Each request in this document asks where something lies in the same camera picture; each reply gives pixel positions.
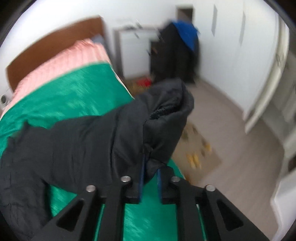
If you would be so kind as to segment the pink striped bed sheet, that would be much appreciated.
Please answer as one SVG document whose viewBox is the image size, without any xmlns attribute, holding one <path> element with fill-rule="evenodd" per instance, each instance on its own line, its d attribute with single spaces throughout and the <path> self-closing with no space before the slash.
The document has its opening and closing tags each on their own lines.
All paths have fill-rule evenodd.
<svg viewBox="0 0 296 241">
<path fill-rule="evenodd" d="M 111 63 L 105 47 L 91 39 L 75 42 L 74 45 L 27 74 L 17 85 L 13 98 L 4 108 L 3 113 L 42 85 L 77 68 L 94 63 Z"/>
</svg>

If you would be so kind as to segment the green satin bedspread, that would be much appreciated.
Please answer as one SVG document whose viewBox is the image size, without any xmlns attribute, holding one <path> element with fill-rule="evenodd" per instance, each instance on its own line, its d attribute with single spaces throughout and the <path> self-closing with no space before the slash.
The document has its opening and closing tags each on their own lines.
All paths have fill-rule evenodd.
<svg viewBox="0 0 296 241">
<path fill-rule="evenodd" d="M 102 116 L 132 97 L 107 63 L 93 64 L 58 77 L 30 93 L 1 119 L 1 156 L 8 139 L 28 123 L 51 128 L 59 121 Z"/>
</svg>

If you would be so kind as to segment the beige floor mat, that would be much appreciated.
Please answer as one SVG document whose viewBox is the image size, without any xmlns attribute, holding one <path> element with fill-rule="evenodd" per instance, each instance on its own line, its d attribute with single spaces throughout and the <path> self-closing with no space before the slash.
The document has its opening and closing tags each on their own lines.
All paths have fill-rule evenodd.
<svg viewBox="0 0 296 241">
<path fill-rule="evenodd" d="M 189 121 L 183 129 L 172 160 L 190 184 L 198 184 L 222 163 L 212 145 Z"/>
</svg>

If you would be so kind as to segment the white bedside cabinet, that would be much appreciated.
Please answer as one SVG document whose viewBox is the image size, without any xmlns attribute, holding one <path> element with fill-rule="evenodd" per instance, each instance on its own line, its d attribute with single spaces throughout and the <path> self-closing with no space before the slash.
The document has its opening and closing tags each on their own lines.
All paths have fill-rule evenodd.
<svg viewBox="0 0 296 241">
<path fill-rule="evenodd" d="M 118 75 L 127 80 L 149 75 L 151 43 L 158 39 L 159 31 L 153 28 L 115 30 L 115 60 Z"/>
</svg>

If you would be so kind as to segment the black puffer jacket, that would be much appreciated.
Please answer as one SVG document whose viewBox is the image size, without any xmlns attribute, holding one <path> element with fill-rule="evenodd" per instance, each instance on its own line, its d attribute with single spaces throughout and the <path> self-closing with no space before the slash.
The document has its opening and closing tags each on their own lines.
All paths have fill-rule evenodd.
<svg viewBox="0 0 296 241">
<path fill-rule="evenodd" d="M 11 231 L 31 240 L 50 221 L 50 185 L 73 193 L 103 188 L 136 167 L 151 180 L 169 162 L 193 108 L 191 92 L 173 79 L 102 116 L 48 129 L 24 124 L 1 156 L 1 213 Z"/>
</svg>

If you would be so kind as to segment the white wardrobe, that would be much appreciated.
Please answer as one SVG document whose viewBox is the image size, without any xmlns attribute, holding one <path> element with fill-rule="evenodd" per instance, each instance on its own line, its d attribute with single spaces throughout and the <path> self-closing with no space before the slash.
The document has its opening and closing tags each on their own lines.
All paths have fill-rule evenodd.
<svg viewBox="0 0 296 241">
<path fill-rule="evenodd" d="M 278 14 L 265 1 L 195 1 L 199 75 L 251 111 L 271 71 Z"/>
</svg>

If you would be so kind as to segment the blue garment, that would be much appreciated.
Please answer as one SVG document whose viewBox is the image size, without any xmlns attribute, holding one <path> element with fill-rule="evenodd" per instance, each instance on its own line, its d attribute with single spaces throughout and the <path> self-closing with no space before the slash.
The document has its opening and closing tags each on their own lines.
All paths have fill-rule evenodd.
<svg viewBox="0 0 296 241">
<path fill-rule="evenodd" d="M 173 22 L 173 25 L 177 29 L 178 34 L 185 45 L 194 52 L 198 42 L 199 31 L 193 26 L 192 23 L 185 21 L 176 21 Z"/>
</svg>

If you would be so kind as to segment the brown wooden headboard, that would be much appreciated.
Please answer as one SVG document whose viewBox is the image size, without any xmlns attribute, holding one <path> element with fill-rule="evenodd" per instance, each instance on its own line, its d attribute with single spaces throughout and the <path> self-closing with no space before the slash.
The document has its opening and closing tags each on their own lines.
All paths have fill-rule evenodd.
<svg viewBox="0 0 296 241">
<path fill-rule="evenodd" d="M 37 40 L 6 67 L 12 91 L 16 90 L 20 81 L 30 72 L 74 45 L 76 41 L 90 39 L 98 34 L 104 36 L 104 23 L 100 16 L 74 22 Z"/>
</svg>

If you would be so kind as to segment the white wardrobe open door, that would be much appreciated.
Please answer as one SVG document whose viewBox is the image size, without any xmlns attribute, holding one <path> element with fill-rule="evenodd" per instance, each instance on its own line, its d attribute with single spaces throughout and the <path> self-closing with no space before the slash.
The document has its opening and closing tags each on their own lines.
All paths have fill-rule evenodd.
<svg viewBox="0 0 296 241">
<path fill-rule="evenodd" d="M 270 101 L 273 99 L 287 62 L 289 43 L 290 30 L 284 20 L 281 17 L 278 17 L 278 36 L 276 49 L 272 55 L 273 64 L 268 72 L 260 95 L 246 118 L 244 128 L 245 133 L 250 133 L 250 131 L 255 127 L 258 120 L 268 107 Z"/>
</svg>

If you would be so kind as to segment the black clothes pile on chair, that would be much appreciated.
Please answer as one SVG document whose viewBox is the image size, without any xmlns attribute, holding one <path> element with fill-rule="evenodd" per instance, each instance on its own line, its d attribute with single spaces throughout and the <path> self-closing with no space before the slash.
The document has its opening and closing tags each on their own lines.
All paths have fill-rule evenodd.
<svg viewBox="0 0 296 241">
<path fill-rule="evenodd" d="M 151 75 L 153 82 L 180 78 L 193 83 L 195 67 L 199 58 L 199 39 L 195 51 L 191 51 L 182 41 L 177 29 L 170 22 L 159 32 L 158 41 L 151 46 Z"/>
</svg>

